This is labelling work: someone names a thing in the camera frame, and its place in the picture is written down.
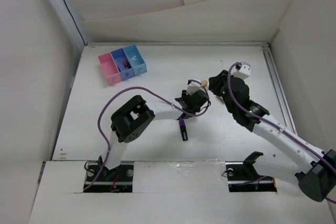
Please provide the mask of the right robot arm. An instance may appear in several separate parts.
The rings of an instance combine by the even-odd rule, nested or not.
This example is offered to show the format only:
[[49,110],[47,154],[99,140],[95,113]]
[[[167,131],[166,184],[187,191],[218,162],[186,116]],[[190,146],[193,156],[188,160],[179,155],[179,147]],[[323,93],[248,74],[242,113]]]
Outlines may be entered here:
[[254,179],[268,175],[295,184],[308,198],[322,202],[335,188],[335,150],[324,151],[301,139],[279,123],[267,109],[252,101],[244,80],[247,73],[223,70],[209,79],[209,90],[221,97],[228,113],[248,131],[271,143],[293,161],[292,168],[278,162],[257,160],[243,165],[243,173]]

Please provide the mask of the purple capped black highlighter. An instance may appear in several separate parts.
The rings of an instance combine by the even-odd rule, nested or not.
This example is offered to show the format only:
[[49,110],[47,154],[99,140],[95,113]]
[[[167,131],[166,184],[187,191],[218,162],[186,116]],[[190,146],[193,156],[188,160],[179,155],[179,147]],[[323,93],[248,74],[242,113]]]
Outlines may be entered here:
[[181,119],[178,122],[179,122],[182,141],[187,141],[188,140],[188,135],[187,135],[187,129],[186,129],[186,125],[185,125],[185,120]]

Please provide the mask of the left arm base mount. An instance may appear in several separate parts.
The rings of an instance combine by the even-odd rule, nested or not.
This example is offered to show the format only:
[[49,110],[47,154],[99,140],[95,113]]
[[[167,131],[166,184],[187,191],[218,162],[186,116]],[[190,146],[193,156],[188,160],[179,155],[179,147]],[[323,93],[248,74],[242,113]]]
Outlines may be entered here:
[[98,161],[86,161],[86,171],[83,186],[84,193],[131,193],[133,191],[134,162],[121,162],[114,169],[106,167],[93,182],[101,165],[102,157]]

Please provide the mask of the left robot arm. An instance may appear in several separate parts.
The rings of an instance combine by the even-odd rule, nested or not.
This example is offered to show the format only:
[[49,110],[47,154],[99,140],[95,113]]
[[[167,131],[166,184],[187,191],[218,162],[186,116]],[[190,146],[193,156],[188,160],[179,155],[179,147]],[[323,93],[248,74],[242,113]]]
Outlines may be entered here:
[[127,145],[138,139],[149,124],[158,120],[186,120],[201,115],[204,105],[210,105],[209,96],[203,90],[188,93],[182,91],[182,96],[174,102],[146,101],[140,95],[132,97],[111,116],[111,135],[107,138],[108,147],[105,157],[99,167],[99,174],[105,180],[112,180],[117,175],[117,167]]

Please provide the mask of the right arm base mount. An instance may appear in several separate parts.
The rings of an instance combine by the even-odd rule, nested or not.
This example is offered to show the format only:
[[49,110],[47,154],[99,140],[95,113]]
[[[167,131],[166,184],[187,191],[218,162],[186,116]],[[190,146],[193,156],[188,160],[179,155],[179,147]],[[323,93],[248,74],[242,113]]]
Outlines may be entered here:
[[243,161],[225,162],[222,177],[227,179],[230,193],[277,192],[275,180],[269,176],[259,175],[254,163],[263,156],[261,152],[253,152]]

